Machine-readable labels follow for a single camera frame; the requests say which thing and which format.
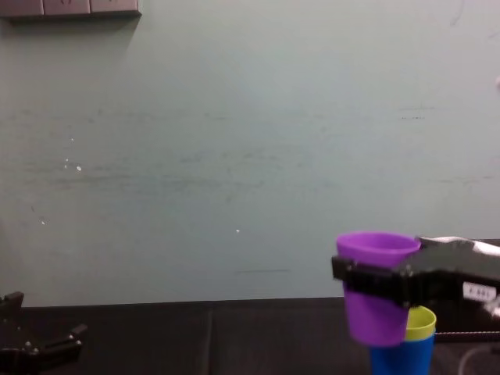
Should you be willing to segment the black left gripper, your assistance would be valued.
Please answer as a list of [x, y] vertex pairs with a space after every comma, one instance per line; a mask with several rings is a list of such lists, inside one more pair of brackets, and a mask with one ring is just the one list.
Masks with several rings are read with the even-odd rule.
[[23, 299], [20, 291], [1, 297], [1, 374], [39, 374], [75, 363], [88, 326], [80, 324], [63, 336], [30, 348], [29, 336], [21, 324]]

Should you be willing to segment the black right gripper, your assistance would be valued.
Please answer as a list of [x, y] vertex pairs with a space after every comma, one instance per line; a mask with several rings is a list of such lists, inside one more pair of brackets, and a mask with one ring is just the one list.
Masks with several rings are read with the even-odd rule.
[[415, 237], [420, 250], [404, 261], [404, 271], [335, 255], [333, 278], [348, 291], [382, 298], [401, 307], [436, 301], [491, 304], [499, 296], [499, 257], [474, 249], [471, 241], [441, 243]]

